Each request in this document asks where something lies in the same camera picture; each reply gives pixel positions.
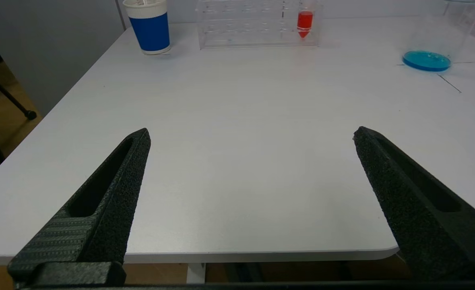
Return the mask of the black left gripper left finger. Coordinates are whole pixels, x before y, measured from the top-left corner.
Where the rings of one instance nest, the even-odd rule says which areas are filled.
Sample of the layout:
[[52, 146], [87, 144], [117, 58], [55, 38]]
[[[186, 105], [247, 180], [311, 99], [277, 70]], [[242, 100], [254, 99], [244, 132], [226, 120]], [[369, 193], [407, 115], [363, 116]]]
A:
[[124, 285], [124, 256], [150, 148], [146, 128], [123, 139], [10, 261], [14, 287]]

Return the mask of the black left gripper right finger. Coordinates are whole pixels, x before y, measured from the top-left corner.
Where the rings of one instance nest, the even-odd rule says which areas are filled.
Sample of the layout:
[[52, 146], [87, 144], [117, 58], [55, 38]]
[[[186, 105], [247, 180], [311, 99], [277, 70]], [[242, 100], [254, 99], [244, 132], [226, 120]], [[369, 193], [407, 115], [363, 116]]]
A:
[[475, 280], [475, 208], [379, 132], [359, 127], [353, 141], [413, 276]]

